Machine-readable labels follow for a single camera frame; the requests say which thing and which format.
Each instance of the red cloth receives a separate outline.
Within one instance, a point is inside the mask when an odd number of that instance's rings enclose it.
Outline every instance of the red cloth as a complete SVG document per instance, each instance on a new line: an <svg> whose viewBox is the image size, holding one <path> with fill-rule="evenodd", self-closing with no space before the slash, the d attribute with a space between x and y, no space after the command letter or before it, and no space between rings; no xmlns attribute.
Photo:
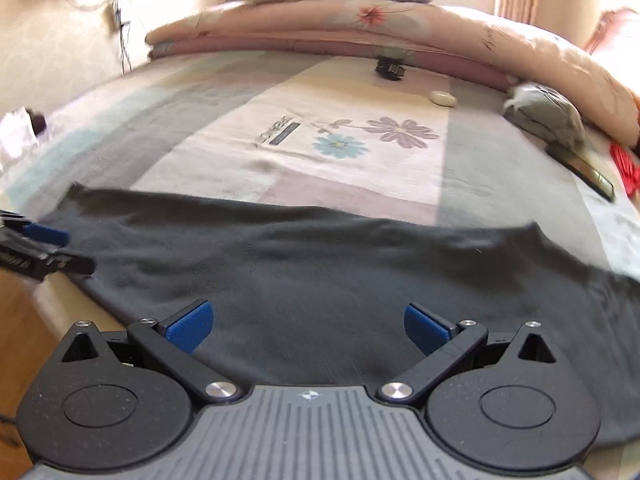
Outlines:
<svg viewBox="0 0 640 480"><path fill-rule="evenodd" d="M610 152L625 185L626 195L631 198L640 189L640 168L636 168L631 156L619 144L612 144Z"/></svg>

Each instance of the bed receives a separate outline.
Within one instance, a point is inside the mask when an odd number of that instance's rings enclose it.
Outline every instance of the bed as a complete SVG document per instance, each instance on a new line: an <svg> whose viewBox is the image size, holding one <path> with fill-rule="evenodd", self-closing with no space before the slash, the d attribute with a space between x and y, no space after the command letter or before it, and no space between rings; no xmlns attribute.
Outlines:
<svg viewBox="0 0 640 480"><path fill-rule="evenodd" d="M49 118L49 141L0 178L2 207L40 218L80 182L427 226L534 221L579 260L640 279L640 218L609 155L611 137L638 138L633 96L579 49L505 21L320 0L222 6L168 25L148 38L152 63ZM446 27L465 41L446 40ZM375 73L380 55L403 60L401 81ZM560 87L590 122L584 156L614 183L613 204L502 117L520 79ZM435 105L433 90L458 106ZM62 274L34 295L58 336L78 319L122 326ZM626 480L640 469L640 443L594 452L587 467Z"/></svg>

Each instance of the black phone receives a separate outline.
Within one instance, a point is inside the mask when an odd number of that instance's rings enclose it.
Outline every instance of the black phone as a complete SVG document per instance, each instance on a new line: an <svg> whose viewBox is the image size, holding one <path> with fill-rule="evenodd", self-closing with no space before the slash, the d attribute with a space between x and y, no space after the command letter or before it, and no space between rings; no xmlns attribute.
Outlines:
<svg viewBox="0 0 640 480"><path fill-rule="evenodd" d="M599 171L592 168L585 160L559 142L549 143L545 151L549 156L580 177L587 186L603 197L603 199L613 202L615 197L613 184Z"/></svg>

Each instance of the white plastic bag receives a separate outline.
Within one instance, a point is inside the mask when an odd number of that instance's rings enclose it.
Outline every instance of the white plastic bag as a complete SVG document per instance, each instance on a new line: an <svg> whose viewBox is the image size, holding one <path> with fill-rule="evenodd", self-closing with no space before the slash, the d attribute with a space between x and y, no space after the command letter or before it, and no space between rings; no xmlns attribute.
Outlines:
<svg viewBox="0 0 640 480"><path fill-rule="evenodd" d="M15 164L38 145L27 110L20 108L0 121L0 172Z"/></svg>

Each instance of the triangular hole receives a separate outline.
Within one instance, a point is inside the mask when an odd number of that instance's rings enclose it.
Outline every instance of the triangular hole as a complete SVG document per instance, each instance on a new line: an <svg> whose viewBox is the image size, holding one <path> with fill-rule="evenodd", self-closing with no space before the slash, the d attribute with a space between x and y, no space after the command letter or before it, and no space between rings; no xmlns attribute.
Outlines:
<svg viewBox="0 0 640 480"><path fill-rule="evenodd" d="M551 350L546 345L545 340L537 334L529 334L524 345L518 354L520 359L525 361L538 361L540 363L555 363Z"/></svg>
<svg viewBox="0 0 640 480"><path fill-rule="evenodd" d="M98 357L94 344L87 334L77 335L71 343L69 350L66 351L62 358L63 363L72 363L73 361L84 361L85 359L95 359Z"/></svg>

